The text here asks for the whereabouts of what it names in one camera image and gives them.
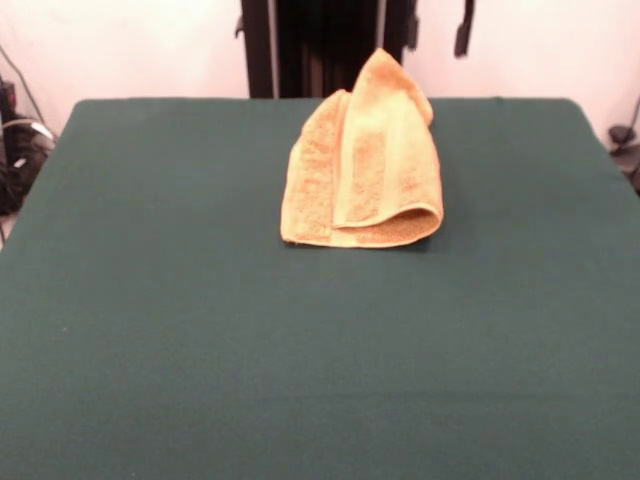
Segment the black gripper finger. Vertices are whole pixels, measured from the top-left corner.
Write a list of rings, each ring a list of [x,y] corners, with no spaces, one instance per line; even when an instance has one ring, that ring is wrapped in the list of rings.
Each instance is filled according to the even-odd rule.
[[[417,3],[417,0],[407,1],[405,46],[409,51],[415,51],[418,43],[419,18],[416,13]]]
[[[454,44],[455,57],[466,57],[468,55],[474,14],[475,14],[475,0],[465,0],[463,19],[460,25],[458,26],[457,32],[456,32],[456,38],[455,38],[455,44]]]

